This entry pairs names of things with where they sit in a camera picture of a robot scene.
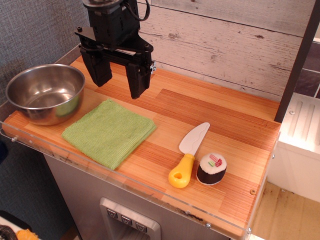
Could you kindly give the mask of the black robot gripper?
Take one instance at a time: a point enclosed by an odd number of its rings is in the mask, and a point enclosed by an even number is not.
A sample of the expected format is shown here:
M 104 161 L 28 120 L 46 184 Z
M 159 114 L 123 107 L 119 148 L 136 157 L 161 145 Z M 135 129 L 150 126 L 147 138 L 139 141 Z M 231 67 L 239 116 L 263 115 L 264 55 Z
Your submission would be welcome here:
M 89 27 L 78 27 L 83 62 L 98 87 L 112 77 L 110 62 L 126 66 L 126 76 L 132 99 L 137 99 L 150 87 L 154 62 L 153 46 L 139 36 L 140 22 L 151 12 L 146 1 L 144 17 L 139 16 L 136 0 L 84 0 Z

